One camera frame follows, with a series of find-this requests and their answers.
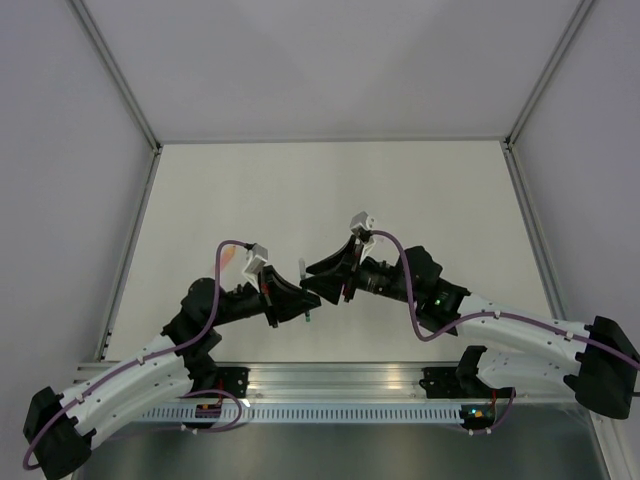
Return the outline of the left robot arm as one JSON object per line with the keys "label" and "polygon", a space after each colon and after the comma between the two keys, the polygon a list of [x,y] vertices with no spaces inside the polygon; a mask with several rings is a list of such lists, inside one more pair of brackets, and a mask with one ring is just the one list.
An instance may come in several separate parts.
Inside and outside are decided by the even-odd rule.
{"label": "left robot arm", "polygon": [[60,393],[45,387],[30,401],[23,426],[26,470],[62,479],[83,465],[102,442],[158,403],[192,394],[211,395],[218,370],[210,351],[216,327],[264,316],[277,327],[320,307],[319,296],[267,266],[258,284],[227,292],[212,278],[196,280],[178,314],[132,357]]}

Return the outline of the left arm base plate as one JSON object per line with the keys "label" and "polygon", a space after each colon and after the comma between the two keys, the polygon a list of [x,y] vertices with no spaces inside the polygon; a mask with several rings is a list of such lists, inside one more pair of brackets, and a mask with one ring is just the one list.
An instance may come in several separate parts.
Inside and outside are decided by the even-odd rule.
{"label": "left arm base plate", "polygon": [[247,367],[219,367],[214,388],[224,390],[238,399],[244,399],[249,386],[249,375],[250,369]]}

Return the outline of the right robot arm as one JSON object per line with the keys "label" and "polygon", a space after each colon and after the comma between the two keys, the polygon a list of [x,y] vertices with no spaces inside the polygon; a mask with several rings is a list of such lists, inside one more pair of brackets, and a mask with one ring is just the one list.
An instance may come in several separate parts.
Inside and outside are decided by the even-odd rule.
{"label": "right robot arm", "polygon": [[402,301],[423,341],[444,335],[470,338],[455,373],[469,397],[513,389],[572,395],[583,407],[628,418],[639,372],[639,353],[621,326],[597,316],[590,324],[530,317],[444,280],[442,268],[421,246],[403,250],[395,264],[370,257],[350,239],[338,252],[306,269],[301,285],[337,304],[357,291]]}

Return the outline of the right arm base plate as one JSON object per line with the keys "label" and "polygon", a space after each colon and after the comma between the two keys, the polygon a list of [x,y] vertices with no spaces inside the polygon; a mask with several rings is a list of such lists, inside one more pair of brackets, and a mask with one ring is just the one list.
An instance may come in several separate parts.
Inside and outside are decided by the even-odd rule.
{"label": "right arm base plate", "polygon": [[492,389],[479,380],[460,380],[453,366],[425,367],[419,386],[428,399],[509,399],[511,389]]}

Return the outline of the clear pen cap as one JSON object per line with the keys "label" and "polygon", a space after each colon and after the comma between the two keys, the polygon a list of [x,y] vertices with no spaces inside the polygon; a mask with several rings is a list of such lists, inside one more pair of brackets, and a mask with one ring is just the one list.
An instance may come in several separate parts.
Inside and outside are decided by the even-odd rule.
{"label": "clear pen cap", "polygon": [[305,260],[303,258],[299,258],[298,267],[299,267],[300,280],[304,280],[306,278],[306,276],[307,276],[307,272],[306,272]]}

